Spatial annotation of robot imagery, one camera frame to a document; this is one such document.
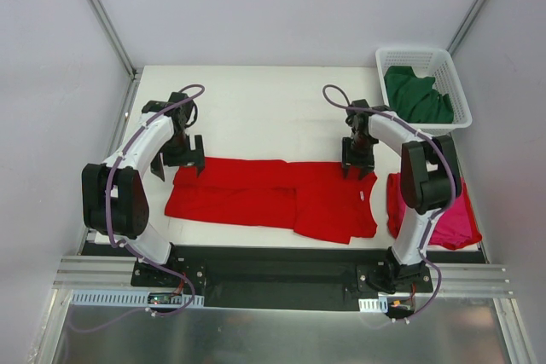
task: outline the metal floor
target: metal floor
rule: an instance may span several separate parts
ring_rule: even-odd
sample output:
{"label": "metal floor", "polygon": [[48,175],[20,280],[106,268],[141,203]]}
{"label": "metal floor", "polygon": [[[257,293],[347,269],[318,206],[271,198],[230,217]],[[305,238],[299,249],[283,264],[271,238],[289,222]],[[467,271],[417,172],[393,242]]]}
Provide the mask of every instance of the metal floor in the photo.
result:
{"label": "metal floor", "polygon": [[[90,328],[126,311],[71,306],[70,320]],[[63,328],[57,363],[360,364],[509,363],[492,299],[437,299],[409,325],[381,314],[187,309],[152,318],[137,312],[108,328]]]}

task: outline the white table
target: white table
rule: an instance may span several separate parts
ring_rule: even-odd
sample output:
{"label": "white table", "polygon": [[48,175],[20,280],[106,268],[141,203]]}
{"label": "white table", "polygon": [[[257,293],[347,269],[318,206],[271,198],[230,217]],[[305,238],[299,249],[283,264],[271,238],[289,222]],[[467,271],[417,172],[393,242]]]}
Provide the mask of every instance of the white table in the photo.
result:
{"label": "white table", "polygon": [[[191,136],[203,135],[205,154],[209,157],[340,161],[341,137],[349,136],[350,129],[344,122],[345,112],[323,99],[323,85],[339,85],[351,100],[366,98],[370,106],[383,103],[377,71],[373,68],[146,66],[125,138],[137,127],[146,102],[166,101],[172,91],[195,83],[203,84],[206,91],[196,100],[199,119],[189,131]],[[335,93],[332,90],[331,96],[342,102]],[[166,167],[165,182],[148,171],[143,185],[150,222],[176,245],[384,249],[393,243],[386,227],[386,178],[399,170],[399,157],[385,144],[377,145],[377,181],[371,195],[377,234],[373,239],[352,238],[349,245],[306,238],[289,229],[166,217],[165,204],[176,168]],[[95,241],[107,243],[107,237],[98,234]],[[444,250],[440,246],[429,249]],[[468,246],[465,250],[476,249]]]}

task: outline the white basket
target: white basket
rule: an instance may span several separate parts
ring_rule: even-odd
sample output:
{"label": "white basket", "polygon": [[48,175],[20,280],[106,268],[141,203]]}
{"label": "white basket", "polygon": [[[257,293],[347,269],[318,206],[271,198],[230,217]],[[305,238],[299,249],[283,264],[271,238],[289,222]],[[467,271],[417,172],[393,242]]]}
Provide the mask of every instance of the white basket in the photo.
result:
{"label": "white basket", "polygon": [[381,84],[383,101],[389,105],[386,95],[385,73],[390,66],[411,66],[417,77],[433,76],[434,87],[442,95],[448,94],[453,106],[453,124],[412,124],[434,136],[447,134],[457,128],[466,128],[472,123],[467,99],[462,91],[461,81],[450,54],[442,49],[390,49],[381,48],[375,52],[377,71]]}

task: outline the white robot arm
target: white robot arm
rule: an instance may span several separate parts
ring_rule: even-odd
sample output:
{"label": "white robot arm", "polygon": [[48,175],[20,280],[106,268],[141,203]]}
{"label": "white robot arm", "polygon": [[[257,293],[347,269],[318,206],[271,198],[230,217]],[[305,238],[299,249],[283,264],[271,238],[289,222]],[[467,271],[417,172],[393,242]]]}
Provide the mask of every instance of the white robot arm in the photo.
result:
{"label": "white robot arm", "polygon": [[[337,86],[327,87],[339,90]],[[388,107],[370,108],[365,100],[359,100],[353,101],[346,112],[352,133],[342,140],[345,170],[357,167],[360,177],[371,172],[375,167],[373,146],[379,141],[401,157],[400,186],[408,209],[383,265],[366,275],[366,283],[375,290],[394,293],[417,277],[428,275],[424,262],[428,242],[444,209],[462,190],[455,146],[450,136],[411,132],[413,129]],[[437,169],[429,170],[427,164]]]}
{"label": "white robot arm", "polygon": [[[122,240],[149,261],[167,264],[173,246],[148,222],[149,208],[142,177],[151,167],[152,173],[165,180],[163,165],[195,166],[198,174],[203,170],[202,138],[195,136],[195,149],[192,149],[185,133],[196,109],[193,100],[183,92],[172,93],[169,101],[150,101],[142,109],[140,132],[102,164],[85,166],[82,191],[87,227],[109,234],[109,217],[116,243]],[[112,186],[107,192],[111,172]],[[108,198],[109,210],[106,207]]]}

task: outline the garment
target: garment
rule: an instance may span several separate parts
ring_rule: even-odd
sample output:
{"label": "garment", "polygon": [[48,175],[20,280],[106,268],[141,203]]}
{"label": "garment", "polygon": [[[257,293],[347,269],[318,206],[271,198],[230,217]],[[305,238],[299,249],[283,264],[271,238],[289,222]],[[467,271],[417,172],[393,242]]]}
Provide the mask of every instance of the garment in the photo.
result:
{"label": "garment", "polygon": [[[400,191],[400,174],[391,174],[386,180],[387,226],[395,238],[398,237],[406,204]],[[439,219],[430,239],[430,245],[440,245],[452,251],[480,242],[482,239],[474,219],[474,213],[462,183],[462,194],[455,204]]]}
{"label": "garment", "polygon": [[290,228],[319,240],[371,238],[375,174],[344,179],[339,163],[207,158],[198,178],[180,168],[165,214],[202,222]]}
{"label": "garment", "polygon": [[389,105],[409,123],[453,123],[450,97],[433,89],[435,81],[434,77],[418,78],[409,66],[390,66],[385,73]]}

